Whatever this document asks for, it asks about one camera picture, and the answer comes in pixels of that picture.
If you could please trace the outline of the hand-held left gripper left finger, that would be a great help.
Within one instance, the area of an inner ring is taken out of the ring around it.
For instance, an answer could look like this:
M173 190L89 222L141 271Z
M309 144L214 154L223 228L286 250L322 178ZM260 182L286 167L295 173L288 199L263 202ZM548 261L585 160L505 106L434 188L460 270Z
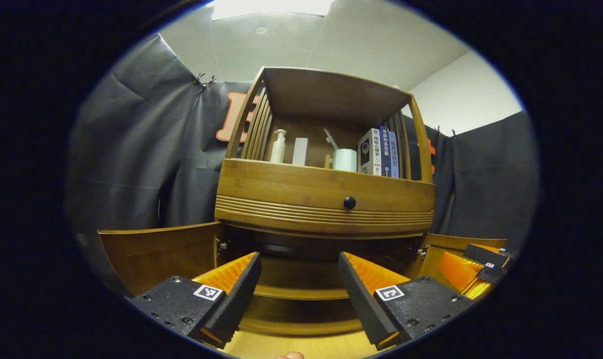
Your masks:
M252 252L194 279L171 276L129 303L160 324L224 349L239 329L262 273Z

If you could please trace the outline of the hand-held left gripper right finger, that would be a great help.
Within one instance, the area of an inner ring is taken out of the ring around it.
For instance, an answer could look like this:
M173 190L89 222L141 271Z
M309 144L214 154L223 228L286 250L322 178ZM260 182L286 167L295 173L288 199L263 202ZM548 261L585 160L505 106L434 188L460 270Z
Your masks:
M357 255L340 252L338 271L372 345L401 345L458 317L472 300L436 279L409 279Z

